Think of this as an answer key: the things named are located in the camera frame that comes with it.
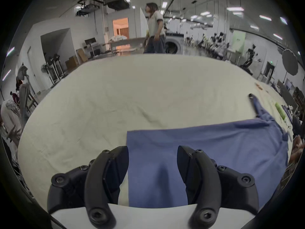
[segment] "gray t-shirt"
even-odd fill
[[[157,10],[148,20],[148,32],[150,37],[154,36],[158,31],[158,20],[162,20],[162,30],[160,35],[165,35],[163,27],[163,15],[160,13],[160,11]]]

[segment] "white tablecloth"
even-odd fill
[[[284,100],[235,65],[200,56],[134,55],[87,62],[38,105],[23,131],[18,160],[46,210],[51,177],[87,165],[126,132],[184,128],[255,118],[248,94],[288,130],[275,108]],[[288,153],[292,142],[288,140]],[[128,174],[119,204],[128,205]]]

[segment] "cardboard box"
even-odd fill
[[[77,49],[76,52],[79,56],[79,59],[81,60],[81,63],[88,61],[88,58],[82,48]]]
[[[69,60],[66,61],[66,66],[69,73],[75,70],[79,66],[77,57],[75,55],[70,57]]]
[[[69,60],[70,60],[70,59],[73,59],[73,60],[75,61],[74,64],[76,64],[77,66],[79,65],[78,59],[77,59],[76,55],[70,57]]]

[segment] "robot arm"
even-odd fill
[[[152,228],[168,228],[167,224],[172,228],[223,228],[230,223],[232,228],[241,228],[258,212],[253,176],[217,166],[202,150],[187,146],[178,147],[177,166],[189,205],[160,209],[117,205],[128,165],[128,148],[121,146],[104,150],[88,166],[54,175],[48,212],[68,228],[146,228],[146,223]],[[234,219],[225,222],[228,216]]]

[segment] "washing machine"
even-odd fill
[[[184,34],[166,33],[166,53],[183,54]]]

